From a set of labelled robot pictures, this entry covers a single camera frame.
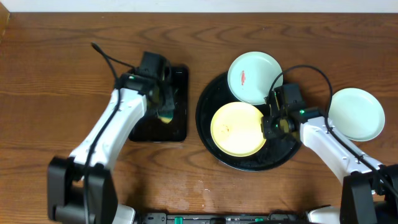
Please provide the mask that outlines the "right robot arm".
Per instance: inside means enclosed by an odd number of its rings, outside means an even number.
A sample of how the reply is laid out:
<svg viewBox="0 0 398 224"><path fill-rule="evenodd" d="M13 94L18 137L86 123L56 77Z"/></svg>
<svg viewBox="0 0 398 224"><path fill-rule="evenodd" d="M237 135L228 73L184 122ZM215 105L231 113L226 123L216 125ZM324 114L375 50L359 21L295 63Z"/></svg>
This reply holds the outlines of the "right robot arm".
<svg viewBox="0 0 398 224"><path fill-rule="evenodd" d="M266 139L287 137L311 149L342 183L339 208L307 213L310 223L397 223L397 166L385 166L342 135L318 109L263 117Z"/></svg>

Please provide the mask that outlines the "black rectangular tray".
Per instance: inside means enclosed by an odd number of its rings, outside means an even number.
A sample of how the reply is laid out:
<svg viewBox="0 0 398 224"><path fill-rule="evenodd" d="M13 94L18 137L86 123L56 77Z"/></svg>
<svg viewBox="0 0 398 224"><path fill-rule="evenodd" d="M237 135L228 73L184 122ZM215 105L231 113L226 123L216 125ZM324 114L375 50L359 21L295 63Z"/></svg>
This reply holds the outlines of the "black rectangular tray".
<svg viewBox="0 0 398 224"><path fill-rule="evenodd" d="M186 65L172 68L174 90L174 118L169 124L161 122L155 110L147 110L129 134L134 142L182 142L187 137L188 118L188 78Z"/></svg>

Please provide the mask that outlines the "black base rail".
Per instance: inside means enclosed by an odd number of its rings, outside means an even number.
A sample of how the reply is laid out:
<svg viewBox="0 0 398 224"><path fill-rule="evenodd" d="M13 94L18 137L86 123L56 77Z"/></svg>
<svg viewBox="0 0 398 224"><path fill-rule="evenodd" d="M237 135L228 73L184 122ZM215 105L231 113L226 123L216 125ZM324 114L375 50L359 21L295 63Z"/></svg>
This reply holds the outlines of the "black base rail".
<svg viewBox="0 0 398 224"><path fill-rule="evenodd" d="M270 214L138 213L133 224L265 224L310 223L308 218L287 212Z"/></svg>

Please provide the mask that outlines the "green yellow sponge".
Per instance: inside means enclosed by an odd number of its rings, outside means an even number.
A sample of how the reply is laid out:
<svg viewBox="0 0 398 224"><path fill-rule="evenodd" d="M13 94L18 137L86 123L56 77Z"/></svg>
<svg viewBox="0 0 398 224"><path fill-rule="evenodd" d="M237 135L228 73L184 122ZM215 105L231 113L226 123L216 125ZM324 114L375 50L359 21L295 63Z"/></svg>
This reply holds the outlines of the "green yellow sponge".
<svg viewBox="0 0 398 224"><path fill-rule="evenodd" d="M159 111L157 113L157 117L161 120L161 122L169 124L174 118L174 111L173 110Z"/></svg>

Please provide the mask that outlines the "yellow plate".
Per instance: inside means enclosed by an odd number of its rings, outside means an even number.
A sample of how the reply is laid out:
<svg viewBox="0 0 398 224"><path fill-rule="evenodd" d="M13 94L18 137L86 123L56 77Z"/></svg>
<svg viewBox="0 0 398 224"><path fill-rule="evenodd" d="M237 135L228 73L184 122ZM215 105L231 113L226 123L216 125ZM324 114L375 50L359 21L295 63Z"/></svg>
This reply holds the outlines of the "yellow plate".
<svg viewBox="0 0 398 224"><path fill-rule="evenodd" d="M212 117L212 140L230 156L251 156L266 143L261 127L262 118L263 114L253 105L243 102L225 104Z"/></svg>

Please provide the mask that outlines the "green plate with red stain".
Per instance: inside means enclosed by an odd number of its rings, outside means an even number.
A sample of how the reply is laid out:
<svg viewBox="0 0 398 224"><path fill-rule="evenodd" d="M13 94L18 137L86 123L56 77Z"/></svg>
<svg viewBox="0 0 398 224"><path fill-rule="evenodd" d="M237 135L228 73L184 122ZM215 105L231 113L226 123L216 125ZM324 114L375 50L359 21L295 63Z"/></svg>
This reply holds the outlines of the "green plate with red stain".
<svg viewBox="0 0 398 224"><path fill-rule="evenodd" d="M279 63L264 52L247 52L231 64L227 82L231 93L251 105L262 105L275 78L282 73Z"/></svg>

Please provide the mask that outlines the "round black tray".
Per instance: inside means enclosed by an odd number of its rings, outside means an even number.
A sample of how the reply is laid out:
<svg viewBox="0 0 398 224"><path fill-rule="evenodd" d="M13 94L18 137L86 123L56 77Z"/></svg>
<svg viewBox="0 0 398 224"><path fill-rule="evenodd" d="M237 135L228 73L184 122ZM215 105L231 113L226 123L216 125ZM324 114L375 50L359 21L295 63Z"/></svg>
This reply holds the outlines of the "round black tray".
<svg viewBox="0 0 398 224"><path fill-rule="evenodd" d="M238 99L229 90L227 72L213 79L203 90L196 108L196 126L199 137L207 150L222 163L239 170L262 171L281 166L300 149L301 143L294 138L267 140L255 154L247 157L234 157L223 152L211 136L211 120L223 105Z"/></svg>

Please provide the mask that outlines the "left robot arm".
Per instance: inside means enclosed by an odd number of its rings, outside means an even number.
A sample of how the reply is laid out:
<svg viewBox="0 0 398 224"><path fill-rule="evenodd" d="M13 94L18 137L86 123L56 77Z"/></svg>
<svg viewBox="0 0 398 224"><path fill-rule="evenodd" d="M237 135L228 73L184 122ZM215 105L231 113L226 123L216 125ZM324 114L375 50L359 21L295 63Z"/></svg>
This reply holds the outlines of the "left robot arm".
<svg viewBox="0 0 398 224"><path fill-rule="evenodd" d="M115 78L111 99L93 129L67 158L47 168L47 215L59 223L134 223L118 202L113 169L131 131L146 116L175 108L174 68L140 66Z"/></svg>

